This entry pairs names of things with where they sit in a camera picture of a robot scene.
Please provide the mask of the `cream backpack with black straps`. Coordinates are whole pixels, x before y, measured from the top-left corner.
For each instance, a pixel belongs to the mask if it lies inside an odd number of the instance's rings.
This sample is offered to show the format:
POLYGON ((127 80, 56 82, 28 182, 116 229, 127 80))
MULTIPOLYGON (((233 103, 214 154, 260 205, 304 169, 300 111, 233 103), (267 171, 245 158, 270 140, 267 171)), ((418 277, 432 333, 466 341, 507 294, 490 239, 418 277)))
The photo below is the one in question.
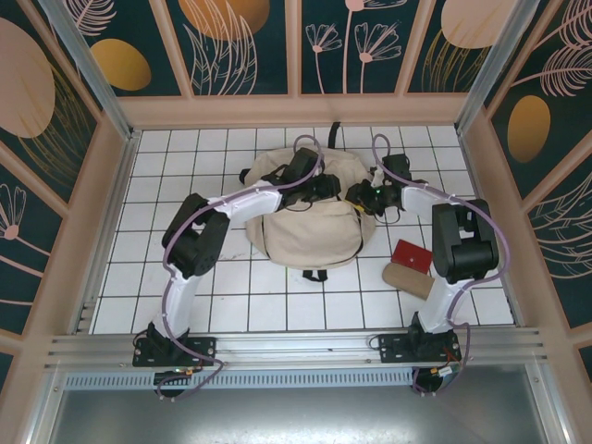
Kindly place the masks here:
POLYGON ((302 201, 277 213, 258 216, 245 223, 251 244, 271 262, 302 271, 312 281, 323 282, 327 271, 351 263, 375 234, 372 216, 361 214, 346 201, 350 186, 369 179, 362 160, 322 146, 309 135, 295 139, 290 148, 263 152, 253 165, 240 173, 240 182, 250 186, 262 176, 288 164, 298 148, 322 149, 324 173, 339 178, 338 197, 313 204, 302 201))

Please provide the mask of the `red wallet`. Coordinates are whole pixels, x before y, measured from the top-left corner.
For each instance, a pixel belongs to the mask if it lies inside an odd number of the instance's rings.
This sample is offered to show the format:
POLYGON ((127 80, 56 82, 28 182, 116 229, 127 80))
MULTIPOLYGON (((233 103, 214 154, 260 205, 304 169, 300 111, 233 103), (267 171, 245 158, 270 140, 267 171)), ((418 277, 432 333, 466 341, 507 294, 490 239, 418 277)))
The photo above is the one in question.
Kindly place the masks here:
POLYGON ((391 256, 393 264, 403 265, 423 274, 429 273, 432 259, 431 251, 407 240, 398 240, 391 256))

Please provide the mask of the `tan pencil case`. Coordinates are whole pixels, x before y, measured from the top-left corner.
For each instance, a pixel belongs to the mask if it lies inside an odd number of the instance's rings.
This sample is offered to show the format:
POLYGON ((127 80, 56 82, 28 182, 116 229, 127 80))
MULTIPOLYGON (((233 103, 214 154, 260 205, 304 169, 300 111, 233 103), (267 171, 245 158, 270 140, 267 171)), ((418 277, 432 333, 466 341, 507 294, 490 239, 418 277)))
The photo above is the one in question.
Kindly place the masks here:
POLYGON ((391 287, 426 301, 435 280, 428 274, 410 267, 390 263, 382 272, 383 280, 391 287))

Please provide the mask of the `grey metal plate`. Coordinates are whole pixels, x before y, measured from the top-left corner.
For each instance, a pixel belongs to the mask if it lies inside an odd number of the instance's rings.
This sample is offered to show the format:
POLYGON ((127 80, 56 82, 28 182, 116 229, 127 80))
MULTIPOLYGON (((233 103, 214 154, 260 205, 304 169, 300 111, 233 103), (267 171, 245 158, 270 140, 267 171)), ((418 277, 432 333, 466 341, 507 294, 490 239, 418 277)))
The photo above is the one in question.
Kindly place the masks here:
POLYGON ((69 391, 51 444, 548 444, 528 397, 408 388, 69 391))

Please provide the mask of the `aluminium side rail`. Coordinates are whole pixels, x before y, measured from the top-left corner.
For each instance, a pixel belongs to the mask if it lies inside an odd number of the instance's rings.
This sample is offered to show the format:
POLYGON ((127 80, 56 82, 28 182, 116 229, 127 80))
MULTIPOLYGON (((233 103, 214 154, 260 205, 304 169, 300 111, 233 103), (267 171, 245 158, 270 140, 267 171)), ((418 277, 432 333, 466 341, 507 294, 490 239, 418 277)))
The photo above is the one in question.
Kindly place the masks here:
POLYGON ((106 195, 100 224, 95 235, 89 263, 80 284, 79 294, 68 325, 67 334, 77 335, 82 314, 89 304, 92 308, 101 294, 105 269, 112 241, 115 237, 118 218, 121 213, 123 194, 127 189, 128 179, 134 156, 137 153, 141 132, 134 130, 122 145, 114 176, 106 195))
MULTIPOLYGON (((494 212, 494 206, 492 201, 484 194, 480 179, 477 176, 477 169, 473 155, 470 153, 468 145, 463 139, 459 140, 459 144, 462 149, 462 156, 472 183, 475 198, 483 199, 487 202, 490 218, 494 219, 494 216, 496 215, 494 212)), ((497 244, 499 246, 500 264, 495 269, 489 270, 486 275, 486 278, 496 278, 487 282, 483 281, 475 284, 469 289, 475 306, 477 320, 484 326, 505 326, 516 324, 515 308, 513 307, 515 300, 512 294, 513 288, 510 282, 510 274, 508 271, 505 271, 499 275, 504 269, 505 260, 505 250, 503 248, 503 242, 500 240, 499 236, 497 236, 497 244)))

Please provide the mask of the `dark floral wall panel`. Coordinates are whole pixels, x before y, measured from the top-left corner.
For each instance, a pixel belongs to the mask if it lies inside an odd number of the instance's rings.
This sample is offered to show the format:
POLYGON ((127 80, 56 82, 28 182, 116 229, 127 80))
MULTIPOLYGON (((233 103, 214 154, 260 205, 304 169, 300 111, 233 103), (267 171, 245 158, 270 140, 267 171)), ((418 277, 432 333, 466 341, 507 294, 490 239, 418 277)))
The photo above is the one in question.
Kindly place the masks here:
POLYGON ((392 93, 420 0, 302 0, 301 93, 392 93))
POLYGON ((195 96, 289 92, 285 0, 166 0, 195 96))
POLYGON ((563 182, 529 220, 568 326, 592 323, 592 173, 563 182))
POLYGON ((62 0, 118 97, 179 96, 149 0, 62 0))
POLYGON ((523 198, 592 130, 592 0, 561 0, 491 122, 523 198))
POLYGON ((62 217, 0 165, 0 330, 22 335, 62 217))
POLYGON ((436 0, 408 92, 469 92, 513 8, 514 0, 436 0))
POLYGON ((0 142, 67 203, 96 126, 27 17, 0 12, 0 142))

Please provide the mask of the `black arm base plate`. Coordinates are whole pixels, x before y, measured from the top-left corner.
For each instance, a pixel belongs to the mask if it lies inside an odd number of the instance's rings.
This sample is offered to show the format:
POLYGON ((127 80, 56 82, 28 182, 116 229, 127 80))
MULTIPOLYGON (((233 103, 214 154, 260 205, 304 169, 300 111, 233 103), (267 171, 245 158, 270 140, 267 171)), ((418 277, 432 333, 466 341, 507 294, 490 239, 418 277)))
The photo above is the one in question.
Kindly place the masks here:
MULTIPOLYGON (((208 358, 216 357, 216 339, 213 337, 184 338, 183 345, 208 358)), ((212 366, 211 361, 202 361, 186 353, 170 339, 139 338, 134 345, 131 364, 133 367, 195 367, 200 364, 212 366)))
POLYGON ((452 330, 426 334, 420 339, 413 339, 409 334, 379 335, 378 350, 382 364, 445 364, 463 358, 458 337, 452 330))

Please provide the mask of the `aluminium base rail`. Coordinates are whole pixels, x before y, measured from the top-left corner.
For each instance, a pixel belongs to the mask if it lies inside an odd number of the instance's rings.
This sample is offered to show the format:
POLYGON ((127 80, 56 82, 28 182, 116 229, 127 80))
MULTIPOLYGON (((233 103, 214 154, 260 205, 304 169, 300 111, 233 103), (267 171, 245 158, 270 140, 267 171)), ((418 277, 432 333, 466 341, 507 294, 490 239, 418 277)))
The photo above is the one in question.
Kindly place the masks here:
MULTIPOLYGON (((380 365, 377 330, 215 333, 216 358, 227 370, 363 368, 380 365)), ((46 368, 63 370, 130 369, 132 334, 70 335, 51 339, 46 368)), ((544 363, 539 331, 532 327, 474 327, 469 365, 544 363)))

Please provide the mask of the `aluminium corner post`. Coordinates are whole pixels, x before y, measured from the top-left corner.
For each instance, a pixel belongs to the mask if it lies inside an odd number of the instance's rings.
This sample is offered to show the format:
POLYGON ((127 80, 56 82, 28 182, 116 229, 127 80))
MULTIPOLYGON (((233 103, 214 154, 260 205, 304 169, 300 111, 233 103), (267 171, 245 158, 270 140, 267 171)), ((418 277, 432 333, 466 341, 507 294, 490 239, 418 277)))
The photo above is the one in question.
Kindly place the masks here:
POLYGON ((502 71, 509 65, 531 22, 537 22, 535 15, 540 3, 549 0, 517 0, 511 13, 503 22, 499 35, 491 46, 484 64, 478 70, 475 81, 469 90, 466 100, 454 123, 457 136, 461 139, 473 124, 494 84, 502 71))
POLYGON ((57 35, 78 64, 81 74, 88 81, 91 89, 111 119, 117 132, 130 140, 139 134, 128 122, 117 97, 96 63, 90 47, 79 33, 75 23, 62 0, 38 0, 43 12, 55 27, 57 35))

